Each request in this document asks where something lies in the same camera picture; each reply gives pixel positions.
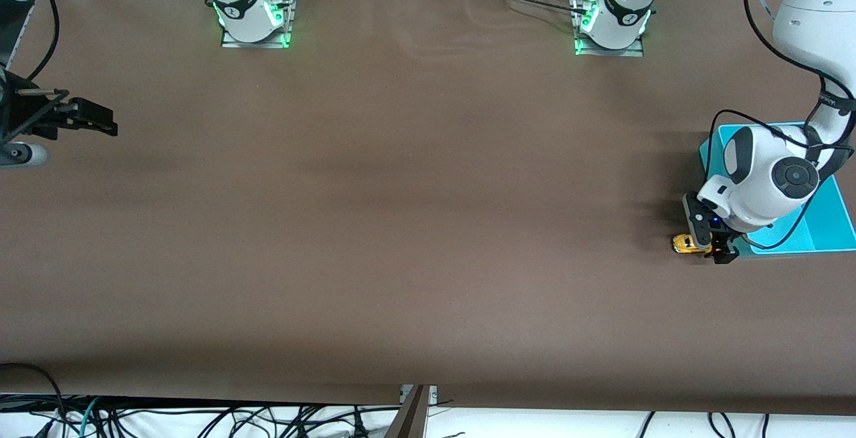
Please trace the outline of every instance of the blue bin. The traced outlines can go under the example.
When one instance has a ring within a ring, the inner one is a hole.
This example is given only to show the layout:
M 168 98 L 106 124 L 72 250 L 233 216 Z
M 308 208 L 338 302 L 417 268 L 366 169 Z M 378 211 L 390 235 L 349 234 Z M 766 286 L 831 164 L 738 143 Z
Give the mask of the blue bin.
M 720 174 L 728 176 L 725 166 L 722 164 L 722 151 L 731 136 L 744 125 L 725 124 L 716 129 L 713 137 L 713 149 L 710 154 L 712 167 L 710 175 Z M 707 141 L 698 148 L 701 154 L 702 164 L 707 159 Z M 771 245 L 779 242 L 791 229 L 800 215 L 802 207 L 794 210 L 785 217 L 774 222 L 773 227 L 765 227 L 760 231 L 749 234 L 749 238 L 762 245 Z M 758 249 L 749 245 L 742 239 L 734 241 L 734 247 L 740 250 L 742 256 L 773 256 L 801 254 L 808 252 L 838 252 L 844 250 L 856 250 L 856 233 L 853 231 L 853 223 L 844 206 L 841 191 L 835 176 L 826 179 L 817 194 L 811 200 L 811 205 L 805 211 L 800 224 L 797 225 L 794 234 L 776 249 Z

